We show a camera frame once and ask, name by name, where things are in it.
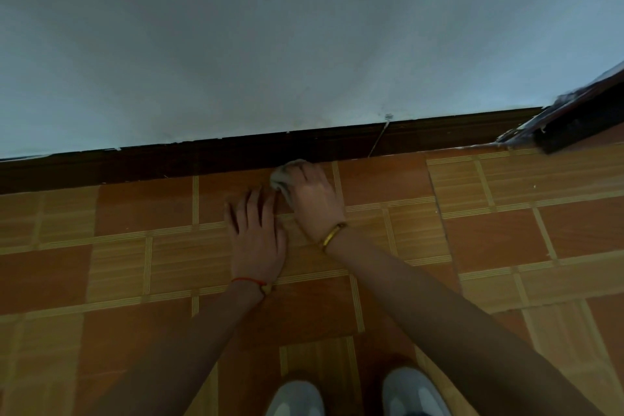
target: person's right arm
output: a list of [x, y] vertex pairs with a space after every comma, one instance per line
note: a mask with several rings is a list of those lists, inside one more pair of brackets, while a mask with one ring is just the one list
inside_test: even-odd
[[[345, 220], [323, 170], [289, 168], [295, 218], [315, 242]], [[353, 228], [326, 252], [365, 285], [482, 416], [599, 416], [546, 359], [418, 267], [375, 247]]]

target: gold bangle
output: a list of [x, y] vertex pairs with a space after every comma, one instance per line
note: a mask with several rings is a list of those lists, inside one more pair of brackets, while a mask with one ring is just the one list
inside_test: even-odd
[[319, 246], [321, 247], [321, 250], [323, 252], [325, 251], [327, 246], [330, 244], [332, 239], [336, 237], [336, 234], [339, 233], [346, 226], [347, 226], [346, 222], [341, 222], [339, 224], [336, 224], [336, 226], [330, 231], [330, 233], [327, 234], [327, 236], [321, 242], [319, 242]]

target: finger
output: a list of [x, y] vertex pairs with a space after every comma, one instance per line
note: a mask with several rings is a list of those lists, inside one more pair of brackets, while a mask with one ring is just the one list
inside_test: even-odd
[[302, 163], [301, 169], [303, 170], [303, 174], [306, 175], [306, 179], [310, 183], [318, 183], [319, 181], [321, 181], [321, 178], [318, 177], [318, 172], [316, 171], [316, 168], [312, 163]]
[[275, 225], [275, 191], [272, 191], [262, 206], [262, 227], [272, 229]]
[[284, 226], [280, 223], [277, 224], [277, 258], [283, 262], [286, 258], [286, 252], [288, 251], [288, 234], [284, 229]]
[[291, 166], [288, 166], [286, 168], [286, 171], [290, 175], [293, 186], [299, 186], [300, 184], [304, 184], [306, 182], [306, 177], [298, 164], [292, 164]]
[[249, 197], [249, 191], [243, 194], [243, 197], [238, 201], [236, 207], [236, 222], [238, 223], [238, 233], [247, 230], [247, 198]]
[[229, 202], [226, 202], [223, 207], [223, 221], [225, 222], [225, 228], [228, 230], [230, 238], [236, 237], [238, 235], [238, 228], [232, 216], [232, 205]]
[[260, 227], [260, 211], [258, 209], [260, 189], [254, 189], [247, 200], [247, 227], [250, 229], [252, 227]]
[[327, 179], [327, 175], [325, 175], [325, 170], [323, 169], [323, 167], [316, 163], [316, 165], [314, 165], [314, 167], [316, 168], [316, 174], [318, 175], [319, 179], [321, 180], [321, 183], [327, 185], [327, 186], [331, 186], [330, 184], [330, 180]]

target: tile pattern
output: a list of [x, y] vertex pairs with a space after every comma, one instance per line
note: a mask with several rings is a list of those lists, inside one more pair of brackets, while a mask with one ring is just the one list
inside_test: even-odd
[[[624, 411], [624, 145], [544, 156], [481, 147], [325, 164], [347, 218], [553, 362], [606, 414]], [[2, 412], [80, 415], [164, 329], [229, 281], [223, 201], [269, 170], [0, 196]], [[279, 200], [289, 257], [188, 416], [263, 414], [305, 373], [330, 414], [379, 412], [380, 378], [415, 362], [456, 415], [448, 378]]]

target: white shoe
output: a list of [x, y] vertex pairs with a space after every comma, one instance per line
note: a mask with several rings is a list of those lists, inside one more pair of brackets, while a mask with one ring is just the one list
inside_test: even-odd
[[266, 416], [325, 416], [323, 398], [310, 382], [288, 382], [277, 390]]
[[451, 416], [440, 392], [429, 378], [411, 367], [388, 373], [382, 388], [384, 414]]

